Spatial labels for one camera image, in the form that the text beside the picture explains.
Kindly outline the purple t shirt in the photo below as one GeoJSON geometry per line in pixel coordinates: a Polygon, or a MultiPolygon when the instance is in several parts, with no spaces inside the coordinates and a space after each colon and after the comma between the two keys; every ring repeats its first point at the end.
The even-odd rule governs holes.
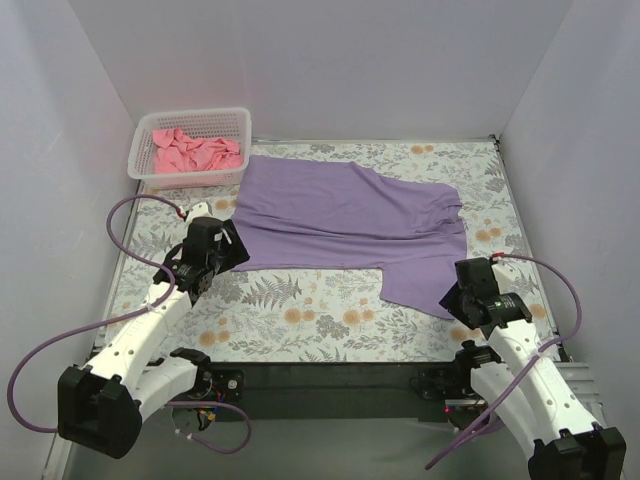
{"type": "Polygon", "coordinates": [[[242,271],[378,269],[382,300],[449,318],[440,305],[467,256],[457,190],[354,162],[253,156],[232,221],[242,271]]]}

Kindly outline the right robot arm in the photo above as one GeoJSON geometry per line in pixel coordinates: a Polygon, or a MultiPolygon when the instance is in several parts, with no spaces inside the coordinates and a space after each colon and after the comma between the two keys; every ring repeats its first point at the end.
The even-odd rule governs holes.
{"type": "Polygon", "coordinates": [[[505,293],[502,254],[456,262],[456,283],[441,306],[485,344],[463,344],[452,363],[454,389],[487,404],[429,466],[468,441],[503,424],[527,457],[532,479],[619,479],[626,442],[581,403],[542,342],[532,314],[516,293],[505,293]]]}

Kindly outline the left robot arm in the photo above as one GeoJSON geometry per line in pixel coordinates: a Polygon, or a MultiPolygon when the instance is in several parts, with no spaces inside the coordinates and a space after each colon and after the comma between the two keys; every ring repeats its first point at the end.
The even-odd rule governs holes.
{"type": "Polygon", "coordinates": [[[141,314],[84,366],[69,367],[59,378],[59,436],[119,459],[136,443],[144,421],[170,401],[209,399],[214,375],[206,354],[178,348],[156,366],[150,361],[214,277],[248,259],[232,221],[188,220],[182,243],[156,271],[141,314]]]}

